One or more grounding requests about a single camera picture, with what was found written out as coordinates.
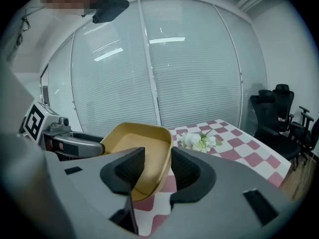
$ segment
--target wooden floor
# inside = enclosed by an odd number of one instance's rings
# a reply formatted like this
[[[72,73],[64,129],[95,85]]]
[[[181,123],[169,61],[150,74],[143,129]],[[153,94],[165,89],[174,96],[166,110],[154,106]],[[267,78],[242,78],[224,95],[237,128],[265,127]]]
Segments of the wooden floor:
[[[310,188],[317,163],[308,156],[308,162],[304,165],[304,158],[299,157],[299,166],[293,171],[293,163],[290,170],[282,182],[280,189],[284,191],[291,200],[300,200],[306,195]]]

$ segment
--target window blinds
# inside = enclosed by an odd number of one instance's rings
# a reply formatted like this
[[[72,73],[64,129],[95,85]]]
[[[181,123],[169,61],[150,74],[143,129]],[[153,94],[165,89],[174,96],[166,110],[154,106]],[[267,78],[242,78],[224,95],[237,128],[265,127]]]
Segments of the window blinds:
[[[69,118],[69,124],[73,131],[82,132],[79,118],[75,111],[71,88],[72,39],[66,40],[49,61],[47,69],[48,88],[51,108],[60,116]]]
[[[240,77],[215,8],[194,0],[143,0],[163,126],[222,119],[238,126]]]
[[[137,2],[109,23],[86,24],[72,51],[75,106],[86,133],[118,124],[157,124]]]
[[[250,102],[250,96],[267,89],[266,69],[262,50],[253,27],[240,17],[217,8],[223,18],[237,51],[242,72],[243,100],[240,128],[254,135],[257,129],[257,117]]]

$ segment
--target chair backrest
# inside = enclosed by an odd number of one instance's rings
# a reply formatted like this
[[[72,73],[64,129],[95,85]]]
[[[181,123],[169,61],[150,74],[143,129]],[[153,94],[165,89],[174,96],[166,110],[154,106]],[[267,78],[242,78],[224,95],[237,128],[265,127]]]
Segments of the chair backrest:
[[[270,90],[260,90],[259,96],[251,96],[250,101],[256,112],[258,124],[278,132],[279,121],[274,93]]]
[[[273,90],[275,95],[275,105],[278,110],[278,118],[281,118],[284,123],[288,126],[290,108],[293,103],[295,94],[289,90],[287,84],[278,84],[276,89]]]
[[[311,143],[312,148],[315,148],[319,138],[319,119],[315,122],[313,129],[311,130]]]

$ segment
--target black rubber pad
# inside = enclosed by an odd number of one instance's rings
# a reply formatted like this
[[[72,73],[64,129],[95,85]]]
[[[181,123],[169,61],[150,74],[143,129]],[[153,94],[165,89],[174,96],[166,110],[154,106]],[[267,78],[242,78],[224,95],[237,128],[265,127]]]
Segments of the black rubber pad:
[[[140,147],[105,165],[101,180],[116,194],[129,195],[144,170],[145,148]]]
[[[216,173],[212,166],[177,147],[171,149],[171,169],[177,187],[177,192],[170,196],[172,208],[176,203],[199,201],[216,182]]]

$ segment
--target checkered tablecloth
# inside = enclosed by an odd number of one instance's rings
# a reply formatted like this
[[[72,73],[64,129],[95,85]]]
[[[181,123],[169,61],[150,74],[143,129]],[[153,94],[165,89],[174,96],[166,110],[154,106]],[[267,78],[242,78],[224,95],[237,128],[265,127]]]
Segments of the checkered tablecloth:
[[[181,135],[185,132],[208,133],[222,142],[208,152],[247,165],[270,183],[279,187],[290,168],[290,162],[277,152],[240,129],[217,119],[213,121],[169,128],[174,146],[180,146]],[[176,192],[175,177],[169,170],[162,189],[152,197],[135,202],[134,213],[140,237],[150,236],[170,214],[169,198]]]

